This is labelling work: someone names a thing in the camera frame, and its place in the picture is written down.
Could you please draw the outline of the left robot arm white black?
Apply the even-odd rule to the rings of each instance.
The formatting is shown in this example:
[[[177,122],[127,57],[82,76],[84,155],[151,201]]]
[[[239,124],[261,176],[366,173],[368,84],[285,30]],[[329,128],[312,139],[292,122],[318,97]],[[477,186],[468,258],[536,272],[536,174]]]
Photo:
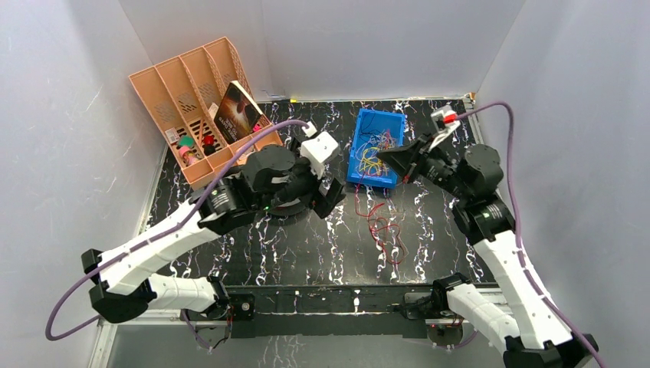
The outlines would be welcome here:
[[[94,283],[92,308],[114,324],[150,309],[225,316],[231,299],[220,278],[174,278],[159,270],[199,245],[250,225],[261,213],[282,216],[310,209],[326,218],[344,197],[338,180],[321,189],[326,166],[339,153],[337,143],[322,139],[292,149],[263,146],[243,164],[228,167],[214,188],[194,192],[169,217],[126,244],[86,251],[82,262]]]

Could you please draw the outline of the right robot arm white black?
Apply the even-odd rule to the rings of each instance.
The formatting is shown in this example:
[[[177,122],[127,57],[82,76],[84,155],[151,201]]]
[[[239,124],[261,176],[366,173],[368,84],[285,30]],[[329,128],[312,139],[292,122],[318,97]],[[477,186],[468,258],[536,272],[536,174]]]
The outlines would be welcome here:
[[[422,176],[458,202],[454,220],[491,270],[509,313],[486,299],[462,274],[438,279],[431,303],[441,317],[458,314],[483,334],[506,367],[585,367],[597,343],[575,331],[550,306],[515,229],[515,219],[497,194],[503,179],[498,152],[483,144],[452,159],[428,136],[415,143],[382,150],[377,157],[404,182]]]

